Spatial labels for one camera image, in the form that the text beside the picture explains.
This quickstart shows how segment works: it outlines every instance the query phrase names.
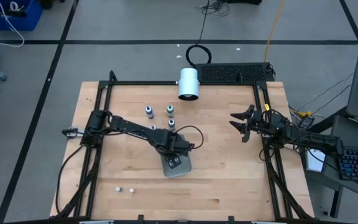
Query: gray floor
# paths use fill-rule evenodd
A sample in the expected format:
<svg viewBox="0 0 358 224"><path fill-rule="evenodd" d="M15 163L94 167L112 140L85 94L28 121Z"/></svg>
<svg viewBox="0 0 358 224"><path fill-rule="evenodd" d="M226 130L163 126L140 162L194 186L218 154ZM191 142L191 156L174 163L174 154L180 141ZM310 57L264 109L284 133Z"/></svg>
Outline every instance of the gray floor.
<svg viewBox="0 0 358 224"><path fill-rule="evenodd" d="M56 2L44 11L28 40L58 40L72 0ZM346 0L358 26L358 0ZM68 40L186 40L197 39L203 15L200 1L80 0ZM266 40L280 1L264 0L259 6L233 4L226 17L208 16L204 39ZM0 32L0 40L17 37ZM337 0L286 0L275 40L356 40ZM265 45L212 44L214 63L261 62ZM30 145L22 175L12 198L6 222L47 218L62 164L66 140L60 131L72 121L80 84L107 79L115 71L119 80L177 80L188 67L186 44L65 45L42 114ZM56 45L0 46L0 71L9 78L0 82L0 204L11 178ZM271 45L268 60L284 82L289 104L301 107L329 86L354 71L358 45ZM194 62L205 54L194 50ZM351 78L305 107L315 111L339 93ZM328 116L347 103L349 91L321 109ZM308 182L314 212L324 220L333 192ZM344 191L337 221L358 223L358 195Z"/></svg>

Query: table leg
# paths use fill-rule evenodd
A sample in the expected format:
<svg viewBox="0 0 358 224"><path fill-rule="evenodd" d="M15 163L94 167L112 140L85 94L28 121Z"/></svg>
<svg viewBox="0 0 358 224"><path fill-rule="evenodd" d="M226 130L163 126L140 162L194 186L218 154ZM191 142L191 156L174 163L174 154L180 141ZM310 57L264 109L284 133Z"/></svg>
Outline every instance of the table leg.
<svg viewBox="0 0 358 224"><path fill-rule="evenodd" d="M335 116L343 116L347 117L346 113L346 107L343 107L339 111L333 113L328 118L318 122L317 124L313 125L308 129L308 131L314 132L314 133L322 133L323 131L327 130L328 128L332 127L334 124Z"/></svg>
<svg viewBox="0 0 358 224"><path fill-rule="evenodd" d="M338 191L335 191L333 204L331 205L331 211L325 214L329 217L337 218L339 213L339 206L341 205L343 187L340 186Z"/></svg>

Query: black grille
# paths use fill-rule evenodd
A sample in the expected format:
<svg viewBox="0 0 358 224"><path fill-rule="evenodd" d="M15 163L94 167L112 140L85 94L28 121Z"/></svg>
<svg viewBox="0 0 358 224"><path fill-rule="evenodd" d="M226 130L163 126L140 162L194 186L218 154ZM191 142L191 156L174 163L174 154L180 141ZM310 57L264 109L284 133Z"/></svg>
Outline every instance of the black grille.
<svg viewBox="0 0 358 224"><path fill-rule="evenodd" d="M197 64L199 81L265 81L269 63Z"/></svg>

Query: white cylinder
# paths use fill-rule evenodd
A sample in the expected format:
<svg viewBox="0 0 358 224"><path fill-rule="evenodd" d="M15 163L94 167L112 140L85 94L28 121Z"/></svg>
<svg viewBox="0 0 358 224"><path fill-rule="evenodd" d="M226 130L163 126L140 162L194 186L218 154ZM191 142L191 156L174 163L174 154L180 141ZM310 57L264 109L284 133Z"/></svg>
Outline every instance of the white cylinder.
<svg viewBox="0 0 358 224"><path fill-rule="evenodd" d="M175 130L175 121L173 119L168 121L168 129L170 131L174 131Z"/></svg>
<svg viewBox="0 0 358 224"><path fill-rule="evenodd" d="M146 111L147 117L148 117L149 119L152 119L152 118L154 117L153 109L152 109L151 106L146 106L145 111Z"/></svg>
<svg viewBox="0 0 358 224"><path fill-rule="evenodd" d="M173 118L173 106L172 105L167 106L167 114L168 114L168 117Z"/></svg>
<svg viewBox="0 0 358 224"><path fill-rule="evenodd" d="M184 68L180 70L179 80L179 99L197 100L198 87L200 85L197 79L197 70L194 68Z"/></svg>

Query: yellow cable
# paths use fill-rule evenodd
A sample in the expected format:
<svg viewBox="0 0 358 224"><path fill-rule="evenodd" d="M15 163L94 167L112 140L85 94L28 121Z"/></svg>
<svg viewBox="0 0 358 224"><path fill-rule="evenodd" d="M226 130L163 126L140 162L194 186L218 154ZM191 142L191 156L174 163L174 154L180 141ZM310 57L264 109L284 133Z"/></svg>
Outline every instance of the yellow cable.
<svg viewBox="0 0 358 224"><path fill-rule="evenodd" d="M278 18L280 18L280 14L281 14L281 10L283 9L283 5L284 5L284 0L281 0L280 7L278 8L278 11L277 11L276 19L274 20L273 29L270 32L270 35L267 40L266 51L265 51L265 62L267 59L267 53L269 52L270 40L272 39L274 30L276 29L277 21L278 21Z"/></svg>

